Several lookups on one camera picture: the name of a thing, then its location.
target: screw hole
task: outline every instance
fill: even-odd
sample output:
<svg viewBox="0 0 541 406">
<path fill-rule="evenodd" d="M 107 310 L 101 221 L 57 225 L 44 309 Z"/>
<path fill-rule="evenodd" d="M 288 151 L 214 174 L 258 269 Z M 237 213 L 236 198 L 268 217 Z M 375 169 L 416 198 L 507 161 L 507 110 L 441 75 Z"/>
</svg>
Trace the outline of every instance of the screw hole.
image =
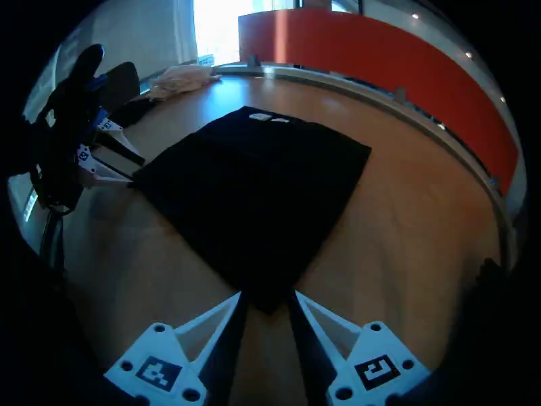
<svg viewBox="0 0 541 406">
<path fill-rule="evenodd" d="M 413 368 L 413 361 L 411 361 L 410 359 L 405 360 L 402 363 L 402 368 L 404 368 L 404 369 L 412 369 Z"/>
<path fill-rule="evenodd" d="M 197 402 L 201 397 L 201 394 L 195 389 L 185 389 L 182 392 L 182 397 L 189 402 Z"/>
<path fill-rule="evenodd" d="M 339 401 L 346 401 L 353 396 L 353 390 L 351 390 L 351 388 L 340 388 L 334 395 Z"/>
<path fill-rule="evenodd" d="M 123 361 L 121 364 L 120 364 L 120 367 L 124 370 L 124 371 L 131 371 L 133 369 L 133 365 L 131 364 L 130 361 Z"/>
<path fill-rule="evenodd" d="M 138 394 L 135 397 L 135 404 L 137 406 L 149 406 L 150 401 L 147 398 L 145 398 L 142 394 Z"/>
</svg>

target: bright window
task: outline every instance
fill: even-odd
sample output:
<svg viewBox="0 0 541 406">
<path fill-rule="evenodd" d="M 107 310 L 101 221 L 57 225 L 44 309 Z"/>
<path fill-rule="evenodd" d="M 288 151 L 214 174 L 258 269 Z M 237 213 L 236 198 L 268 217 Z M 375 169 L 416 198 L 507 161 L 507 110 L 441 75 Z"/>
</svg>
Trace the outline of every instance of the bright window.
<svg viewBox="0 0 541 406">
<path fill-rule="evenodd" d="M 346 10 L 342 5 L 337 3 L 336 1 L 331 2 L 331 10 L 334 12 L 340 12 L 340 13 L 348 13 L 348 10 Z"/>
<path fill-rule="evenodd" d="M 238 18 L 287 8 L 293 8 L 293 0 L 193 0 L 199 62 L 212 66 L 238 62 Z"/>
</svg>

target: small white label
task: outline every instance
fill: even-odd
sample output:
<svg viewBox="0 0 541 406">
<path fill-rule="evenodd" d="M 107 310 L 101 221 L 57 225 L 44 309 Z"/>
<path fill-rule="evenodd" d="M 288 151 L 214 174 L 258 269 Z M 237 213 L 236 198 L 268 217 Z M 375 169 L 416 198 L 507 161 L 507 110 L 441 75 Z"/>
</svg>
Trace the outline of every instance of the small white label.
<svg viewBox="0 0 541 406">
<path fill-rule="evenodd" d="M 267 121 L 272 116 L 269 114 L 263 114 L 263 113 L 253 113 L 253 114 L 250 114 L 249 117 L 253 118 L 254 120 Z"/>
</svg>

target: red panel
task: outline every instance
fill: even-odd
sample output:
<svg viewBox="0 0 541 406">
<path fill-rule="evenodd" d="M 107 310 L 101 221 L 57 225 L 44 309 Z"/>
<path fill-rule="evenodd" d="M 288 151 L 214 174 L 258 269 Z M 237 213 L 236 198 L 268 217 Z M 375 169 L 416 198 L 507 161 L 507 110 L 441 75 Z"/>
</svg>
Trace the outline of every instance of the red panel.
<svg viewBox="0 0 541 406">
<path fill-rule="evenodd" d="M 299 64 L 347 74 L 408 100 L 457 134 L 500 178 L 505 194 L 518 151 L 481 87 L 432 45 L 384 22 L 325 9 L 295 9 L 239 17 L 241 60 Z"/>
</svg>

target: beige cloth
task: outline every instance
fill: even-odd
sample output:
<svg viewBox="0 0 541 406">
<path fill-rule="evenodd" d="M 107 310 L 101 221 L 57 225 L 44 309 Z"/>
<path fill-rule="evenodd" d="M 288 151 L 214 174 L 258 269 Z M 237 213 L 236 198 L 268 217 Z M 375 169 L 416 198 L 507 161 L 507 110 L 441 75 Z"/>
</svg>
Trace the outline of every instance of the beige cloth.
<svg viewBox="0 0 541 406">
<path fill-rule="evenodd" d="M 212 68 L 200 65 L 176 65 L 168 68 L 162 76 L 150 81 L 148 97 L 167 100 L 174 95 L 202 88 L 221 75 L 212 75 Z"/>
</svg>

